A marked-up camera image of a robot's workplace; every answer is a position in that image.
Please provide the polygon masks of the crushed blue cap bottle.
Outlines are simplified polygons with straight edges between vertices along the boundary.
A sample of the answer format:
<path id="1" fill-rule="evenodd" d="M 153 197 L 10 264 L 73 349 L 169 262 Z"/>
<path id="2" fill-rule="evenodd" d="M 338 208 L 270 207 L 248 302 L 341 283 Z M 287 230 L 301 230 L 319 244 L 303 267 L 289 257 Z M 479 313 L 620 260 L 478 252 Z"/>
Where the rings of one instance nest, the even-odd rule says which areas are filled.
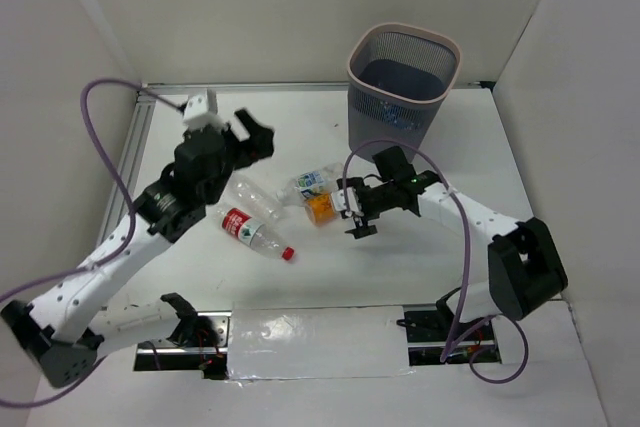
<path id="1" fill-rule="evenodd" d="M 381 121 L 399 130 L 415 131 L 421 126 L 419 113 L 389 102 L 381 103 Z"/>

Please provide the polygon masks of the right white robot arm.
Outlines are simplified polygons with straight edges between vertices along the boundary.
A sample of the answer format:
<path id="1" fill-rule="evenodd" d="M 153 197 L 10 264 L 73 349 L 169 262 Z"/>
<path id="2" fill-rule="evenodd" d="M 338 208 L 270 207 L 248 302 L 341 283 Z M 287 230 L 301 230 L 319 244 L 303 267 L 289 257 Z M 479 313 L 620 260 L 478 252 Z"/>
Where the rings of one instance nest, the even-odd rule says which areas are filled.
<path id="1" fill-rule="evenodd" d="M 341 214 L 354 222 L 351 235 L 377 232 L 374 220 L 401 209 L 437 222 L 464 241 L 462 280 L 436 304 L 436 326 L 450 352 L 495 316 L 518 322 L 564 291 L 568 277 L 548 226 L 502 215 L 460 193 L 432 164 L 422 173 L 405 156 L 408 145 L 381 140 L 373 157 L 380 179 L 371 187 L 361 177 L 338 181 Z"/>

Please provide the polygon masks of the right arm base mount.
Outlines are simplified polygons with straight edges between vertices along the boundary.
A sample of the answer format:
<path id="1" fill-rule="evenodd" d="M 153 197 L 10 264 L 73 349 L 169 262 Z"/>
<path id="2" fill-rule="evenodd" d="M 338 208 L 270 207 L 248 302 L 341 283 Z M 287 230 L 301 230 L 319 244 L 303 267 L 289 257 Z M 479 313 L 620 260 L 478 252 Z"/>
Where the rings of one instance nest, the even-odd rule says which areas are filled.
<path id="1" fill-rule="evenodd" d="M 449 328 L 434 305 L 405 307 L 396 325 L 406 334 L 410 366 L 441 365 Z M 485 325 L 463 340 L 447 356 L 445 364 L 466 364 L 473 354 L 476 362 L 498 363 L 500 353 L 494 330 Z"/>

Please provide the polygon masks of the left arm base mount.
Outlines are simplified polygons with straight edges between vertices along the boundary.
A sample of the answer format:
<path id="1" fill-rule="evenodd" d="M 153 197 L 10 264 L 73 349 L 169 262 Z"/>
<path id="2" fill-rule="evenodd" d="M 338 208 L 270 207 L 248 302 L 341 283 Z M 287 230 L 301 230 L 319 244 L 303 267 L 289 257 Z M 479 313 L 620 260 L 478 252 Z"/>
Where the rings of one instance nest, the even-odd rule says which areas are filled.
<path id="1" fill-rule="evenodd" d="M 198 329 L 184 343 L 169 339 L 144 341 L 136 346 L 134 372 L 199 373 L 203 379 L 228 379 L 231 311 L 200 311 Z"/>

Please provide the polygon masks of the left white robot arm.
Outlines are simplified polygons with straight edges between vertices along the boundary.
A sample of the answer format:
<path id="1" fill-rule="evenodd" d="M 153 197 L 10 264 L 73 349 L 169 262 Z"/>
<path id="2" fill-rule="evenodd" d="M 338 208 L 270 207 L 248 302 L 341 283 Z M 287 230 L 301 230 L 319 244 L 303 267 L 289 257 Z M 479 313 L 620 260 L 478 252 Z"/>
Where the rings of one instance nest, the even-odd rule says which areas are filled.
<path id="1" fill-rule="evenodd" d="M 167 293 L 151 304 L 110 310 L 108 302 L 154 258 L 172 247 L 219 202 L 236 170 L 274 153 L 274 131 L 247 109 L 236 118 L 246 129 L 239 139 L 228 124 L 207 120 L 188 129 L 174 160 L 133 203 L 134 216 L 114 232 L 72 274 L 29 302 L 12 299 L 1 317 L 50 386 L 66 388 L 109 354 L 130 345 L 165 338 L 189 344 L 211 324 L 181 295 Z"/>

